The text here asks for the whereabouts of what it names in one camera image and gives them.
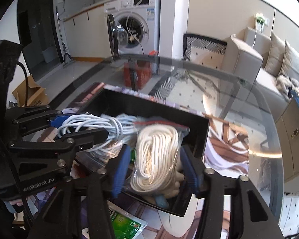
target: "wooden side table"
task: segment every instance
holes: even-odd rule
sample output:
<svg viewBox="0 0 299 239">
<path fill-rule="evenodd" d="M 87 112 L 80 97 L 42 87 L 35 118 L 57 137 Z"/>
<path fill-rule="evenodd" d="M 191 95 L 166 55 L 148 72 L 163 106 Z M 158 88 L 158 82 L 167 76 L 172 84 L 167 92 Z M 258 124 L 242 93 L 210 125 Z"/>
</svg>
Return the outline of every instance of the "wooden side table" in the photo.
<svg viewBox="0 0 299 239">
<path fill-rule="evenodd" d="M 299 98 L 276 121 L 284 169 L 284 192 L 299 193 Z"/>
</svg>

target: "coiled white cable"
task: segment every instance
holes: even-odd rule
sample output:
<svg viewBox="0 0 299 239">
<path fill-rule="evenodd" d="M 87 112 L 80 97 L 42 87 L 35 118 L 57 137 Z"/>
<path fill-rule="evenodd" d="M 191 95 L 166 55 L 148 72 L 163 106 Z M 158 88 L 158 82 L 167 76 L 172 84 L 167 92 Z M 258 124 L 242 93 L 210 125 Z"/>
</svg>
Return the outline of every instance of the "coiled white cable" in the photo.
<svg viewBox="0 0 299 239">
<path fill-rule="evenodd" d="M 101 117 L 94 116 L 92 114 L 78 114 L 72 115 L 67 118 L 62 126 L 58 128 L 59 138 L 62 135 L 71 133 L 70 127 L 75 128 L 74 132 L 80 131 L 81 128 L 105 128 L 109 132 L 107 140 L 99 145 L 93 146 L 91 149 L 85 151 L 92 152 L 95 150 L 100 150 L 105 153 L 110 153 L 106 150 L 106 146 L 113 141 L 126 140 L 130 138 L 132 134 L 136 133 L 136 128 L 133 123 L 136 121 L 135 116 L 129 116 L 126 114 L 118 115 L 116 118 L 101 115 Z"/>
<path fill-rule="evenodd" d="M 179 135 L 173 126 L 154 124 L 137 137 L 135 174 L 131 188 L 140 194 L 163 192 L 175 184 Z"/>
</svg>

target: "white cabinet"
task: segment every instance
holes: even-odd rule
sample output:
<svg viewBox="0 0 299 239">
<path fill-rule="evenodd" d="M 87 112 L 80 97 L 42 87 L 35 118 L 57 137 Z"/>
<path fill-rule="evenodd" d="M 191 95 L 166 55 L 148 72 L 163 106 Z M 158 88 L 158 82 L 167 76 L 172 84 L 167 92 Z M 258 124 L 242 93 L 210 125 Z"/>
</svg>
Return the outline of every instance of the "white cabinet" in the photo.
<svg viewBox="0 0 299 239">
<path fill-rule="evenodd" d="M 276 122 L 283 159 L 284 192 L 299 193 L 299 107 L 294 99 Z"/>
<path fill-rule="evenodd" d="M 64 28 L 72 57 L 111 56 L 104 6 L 93 8 L 65 21 Z"/>
</svg>

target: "cabinet handle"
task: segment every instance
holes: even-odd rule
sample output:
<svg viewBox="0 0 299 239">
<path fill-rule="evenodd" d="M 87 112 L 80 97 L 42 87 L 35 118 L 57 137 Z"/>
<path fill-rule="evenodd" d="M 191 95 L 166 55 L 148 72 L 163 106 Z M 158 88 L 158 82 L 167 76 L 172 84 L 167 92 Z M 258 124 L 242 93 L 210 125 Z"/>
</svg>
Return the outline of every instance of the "cabinet handle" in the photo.
<svg viewBox="0 0 299 239">
<path fill-rule="evenodd" d="M 299 134 L 299 129 L 295 129 L 293 134 L 291 135 L 291 139 L 294 139 Z"/>
</svg>

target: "blanket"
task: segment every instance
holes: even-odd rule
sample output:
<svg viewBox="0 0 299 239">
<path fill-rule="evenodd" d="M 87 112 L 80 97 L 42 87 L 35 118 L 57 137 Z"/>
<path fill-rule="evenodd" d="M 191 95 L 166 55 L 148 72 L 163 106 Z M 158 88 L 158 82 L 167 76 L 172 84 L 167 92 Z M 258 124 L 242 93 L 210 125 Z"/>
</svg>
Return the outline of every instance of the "blanket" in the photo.
<svg viewBox="0 0 299 239">
<path fill-rule="evenodd" d="M 294 78 L 281 74 L 276 79 L 276 87 L 287 102 L 292 98 L 291 91 L 295 91 L 299 97 L 299 82 Z"/>
</svg>

